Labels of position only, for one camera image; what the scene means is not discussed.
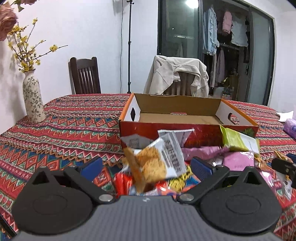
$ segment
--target table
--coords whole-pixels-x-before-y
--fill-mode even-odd
[[[69,95],[45,105],[47,118],[36,125],[26,117],[0,135],[0,213],[17,231],[11,216],[13,201],[39,166],[59,170],[72,164],[82,165],[99,155],[104,161],[97,186],[115,193],[112,183],[119,171],[123,152],[120,145],[118,117],[128,94]],[[296,153],[296,141],[283,132],[275,110],[260,105],[231,101],[260,124],[258,138],[263,159],[270,159],[274,149]],[[277,198],[283,207],[275,233],[284,240],[296,235],[296,191],[287,200]],[[0,241],[5,235],[0,233]]]

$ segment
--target beige jacket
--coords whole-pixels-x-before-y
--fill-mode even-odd
[[[156,55],[144,88],[144,94],[163,94],[173,81],[180,81],[178,72],[195,75],[191,95],[207,97],[209,94],[207,67],[196,58],[165,57]]]

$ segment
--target light stand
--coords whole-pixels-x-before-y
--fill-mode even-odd
[[[130,81],[130,71],[131,71],[131,6],[133,0],[127,1],[130,3],[130,21],[129,21],[129,30],[128,30],[128,94],[131,94],[131,81]]]

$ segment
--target light blue shirt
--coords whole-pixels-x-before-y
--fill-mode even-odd
[[[203,52],[214,55],[219,47],[217,39],[217,17],[213,5],[204,12]]]

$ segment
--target floral vase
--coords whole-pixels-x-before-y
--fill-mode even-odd
[[[41,99],[39,81],[31,70],[25,73],[25,79],[22,84],[24,100],[28,119],[30,123],[37,124],[45,120],[44,107]]]

